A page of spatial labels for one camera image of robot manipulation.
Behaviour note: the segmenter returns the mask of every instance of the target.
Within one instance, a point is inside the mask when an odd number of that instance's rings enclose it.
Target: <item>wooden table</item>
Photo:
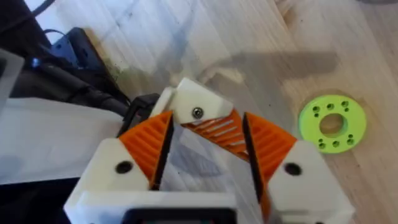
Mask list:
[[[354,98],[366,137],[325,159],[357,209],[353,223],[397,223],[398,4],[365,2],[58,0],[37,19],[84,28],[131,97],[190,77],[296,136],[314,96]],[[249,166],[189,131],[176,138],[162,188],[236,191],[239,221],[260,223]]]

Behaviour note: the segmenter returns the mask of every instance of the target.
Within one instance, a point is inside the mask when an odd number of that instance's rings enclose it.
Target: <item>white plastic part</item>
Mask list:
[[[167,110],[168,103],[170,99],[173,97],[175,88],[173,87],[166,87],[162,94],[160,95],[159,99],[157,100],[154,108],[150,112],[149,117],[153,117],[155,115],[161,114]]]
[[[290,175],[285,166],[302,173]],[[315,145],[297,141],[268,184],[273,209],[282,223],[349,223],[354,213],[347,196]]]
[[[118,174],[116,166],[123,161],[132,163],[132,170]],[[149,182],[119,139],[105,139],[80,177],[64,210],[72,224],[91,223],[81,210],[82,196],[90,192],[145,191]]]
[[[203,110],[200,119],[192,116],[194,108]],[[223,118],[230,115],[232,109],[233,104],[228,100],[189,78],[183,78],[176,89],[168,87],[163,91],[150,116],[172,110],[174,121],[185,124]]]
[[[85,223],[120,224],[132,208],[231,208],[233,194],[204,192],[86,192],[78,204]]]

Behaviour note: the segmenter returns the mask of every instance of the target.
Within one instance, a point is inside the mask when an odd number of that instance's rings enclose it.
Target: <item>ribbed orange surface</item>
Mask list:
[[[264,185],[293,147],[296,138],[273,123],[246,113],[257,163]]]
[[[119,137],[150,182],[155,175],[171,117],[172,111],[159,114]]]
[[[239,158],[249,161],[242,132],[242,119],[236,110],[233,110],[225,118],[212,119],[196,125],[184,124],[183,126]]]

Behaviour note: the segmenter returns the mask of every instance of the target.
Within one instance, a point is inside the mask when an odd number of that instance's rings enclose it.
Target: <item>white bracket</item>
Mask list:
[[[195,108],[200,108],[203,116],[195,118],[192,115]],[[228,100],[189,78],[183,78],[177,88],[165,88],[150,117],[172,110],[174,121],[186,124],[223,118],[230,115],[232,109],[233,104]]]

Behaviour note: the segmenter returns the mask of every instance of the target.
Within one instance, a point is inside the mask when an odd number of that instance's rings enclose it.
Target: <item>black screw head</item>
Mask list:
[[[115,170],[118,174],[126,174],[132,170],[132,162],[130,161],[122,161],[118,165],[116,165]]]
[[[285,171],[290,175],[301,175],[302,169],[299,165],[295,164],[294,162],[289,162],[285,164]]]
[[[193,116],[193,118],[195,118],[195,119],[200,119],[200,118],[202,118],[202,117],[203,117],[203,109],[202,109],[202,108],[199,108],[199,107],[194,108],[194,109],[192,110],[192,116]]]

